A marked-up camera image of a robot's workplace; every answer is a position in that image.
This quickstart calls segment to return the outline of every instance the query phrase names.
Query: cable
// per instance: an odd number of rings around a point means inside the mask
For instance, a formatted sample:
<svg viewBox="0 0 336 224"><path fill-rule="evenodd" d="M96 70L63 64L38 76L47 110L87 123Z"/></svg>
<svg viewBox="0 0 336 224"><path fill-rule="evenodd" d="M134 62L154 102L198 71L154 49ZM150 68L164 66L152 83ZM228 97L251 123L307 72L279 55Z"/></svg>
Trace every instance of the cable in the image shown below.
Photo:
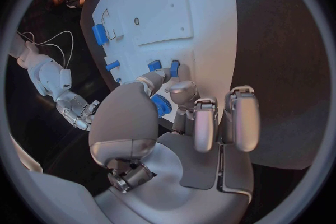
<svg viewBox="0 0 336 224"><path fill-rule="evenodd" d="M53 38L50 38L49 40L47 41L44 41L42 43L36 43L35 42L35 37L34 37L34 34L32 32L24 32L23 34L20 33L19 31L17 31L19 35L22 35L24 36L26 39L30 40L32 43L34 43L35 45L39 45L39 46L56 46L62 53L62 56L63 56L63 68L67 69L68 68L68 65L69 65L69 62L71 60L71 57L72 57L72 52L73 52L73 35L70 31L63 31L63 32L60 32L59 34L57 34L56 36L54 36ZM69 60L68 60L68 63L67 65L65 66L65 63L66 63L66 58L64 56L64 53L62 51L62 49L57 46L57 45L54 45L54 44L44 44L44 43L47 43L48 41L51 41L52 39L56 38L57 36L59 36L60 34L63 34L64 32L68 32L70 35L71 35L71 51L70 51L70 56L69 56ZM27 36L25 36L24 34L31 34L32 36L32 40L29 39Z"/></svg>

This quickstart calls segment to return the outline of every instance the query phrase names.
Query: white wire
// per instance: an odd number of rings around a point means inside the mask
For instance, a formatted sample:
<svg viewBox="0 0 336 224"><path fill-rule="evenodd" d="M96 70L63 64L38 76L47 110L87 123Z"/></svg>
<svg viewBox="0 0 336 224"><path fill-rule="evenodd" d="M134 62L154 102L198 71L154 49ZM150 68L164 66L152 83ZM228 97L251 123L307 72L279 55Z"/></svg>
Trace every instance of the white wire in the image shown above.
<svg viewBox="0 0 336 224"><path fill-rule="evenodd" d="M33 34L32 32L24 32L23 34L20 33L19 31L17 31L17 32L18 32L19 35L24 36L26 39L28 39L28 40L30 40L31 42L33 42L35 45L39 45L39 46L56 46L56 47L62 52L62 56L63 56L63 68L65 68L65 69L68 68L69 62L70 62L70 60L71 60L72 52L73 52L73 35L72 35L72 33L71 33L70 31L63 31L63 32L60 32L59 34L57 34L57 35L54 36L53 38L50 38L49 40L44 41L44 42L42 42L42 43L36 43L36 42L35 42L34 34ZM44 44L44 43L47 43L47 42L53 40L54 38L56 38L57 36L59 36L60 34L65 33L65 32L68 32L68 33L71 35L71 51L70 51L69 60L68 60L68 63L67 63L66 66L65 66L66 58L65 58L65 56L64 56L64 53L63 53L62 49L61 49L59 46L54 45L54 44ZM24 34L31 34L33 40L29 39L29 38L28 38L27 36L25 36Z"/></svg>

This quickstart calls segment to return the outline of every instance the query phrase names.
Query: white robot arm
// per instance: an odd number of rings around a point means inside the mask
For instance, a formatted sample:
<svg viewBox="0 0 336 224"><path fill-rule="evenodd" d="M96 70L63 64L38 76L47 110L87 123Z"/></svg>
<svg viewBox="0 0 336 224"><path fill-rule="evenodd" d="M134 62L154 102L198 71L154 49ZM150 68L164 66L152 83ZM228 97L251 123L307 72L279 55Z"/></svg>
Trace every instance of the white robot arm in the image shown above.
<svg viewBox="0 0 336 224"><path fill-rule="evenodd" d="M10 55L17 63L27 69L28 75L42 95L49 95L56 102L57 110L74 127L90 130L94 112L99 102L88 104L80 95L70 91L71 72L64 69L51 57L39 54L34 43L24 40L16 34Z"/></svg>

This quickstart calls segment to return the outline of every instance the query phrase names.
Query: humanoid robot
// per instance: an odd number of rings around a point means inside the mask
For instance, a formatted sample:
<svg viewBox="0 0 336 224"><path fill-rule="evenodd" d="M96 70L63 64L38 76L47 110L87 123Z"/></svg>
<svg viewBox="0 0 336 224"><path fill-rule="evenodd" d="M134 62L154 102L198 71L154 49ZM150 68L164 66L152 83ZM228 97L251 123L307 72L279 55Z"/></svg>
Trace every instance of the humanoid robot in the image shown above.
<svg viewBox="0 0 336 224"><path fill-rule="evenodd" d="M146 73L111 92L98 106L74 94L71 75L36 46L16 36L10 54L38 92L89 132L92 158L107 169L112 187L95 199L119 223L237 223L253 192L248 152L258 144L258 102L249 86L235 87L218 127L217 99L201 97L192 81L170 89L178 105L173 132L158 138L158 118L171 110L155 93L170 80L169 68ZM191 120L191 133L186 122Z"/></svg>

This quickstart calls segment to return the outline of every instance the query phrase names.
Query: white robot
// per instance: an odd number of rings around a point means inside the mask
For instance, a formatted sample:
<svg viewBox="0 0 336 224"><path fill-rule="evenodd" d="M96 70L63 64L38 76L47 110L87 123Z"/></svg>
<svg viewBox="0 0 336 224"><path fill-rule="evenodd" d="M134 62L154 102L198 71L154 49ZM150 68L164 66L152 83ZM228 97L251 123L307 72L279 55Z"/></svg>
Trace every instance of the white robot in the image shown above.
<svg viewBox="0 0 336 224"><path fill-rule="evenodd" d="M10 54L74 127L90 131L92 158L108 169L112 184L95 200L112 223L238 223L242 218L253 192L248 152L260 131L251 87L236 87L225 96L224 128L219 128L217 99L201 98L194 82L180 81L169 89L179 107L174 131L158 138L158 116L169 111L169 103L155 93L169 81L168 68L120 85L97 107L97 101L88 104L72 93L69 70L40 55L34 44L17 36Z"/></svg>

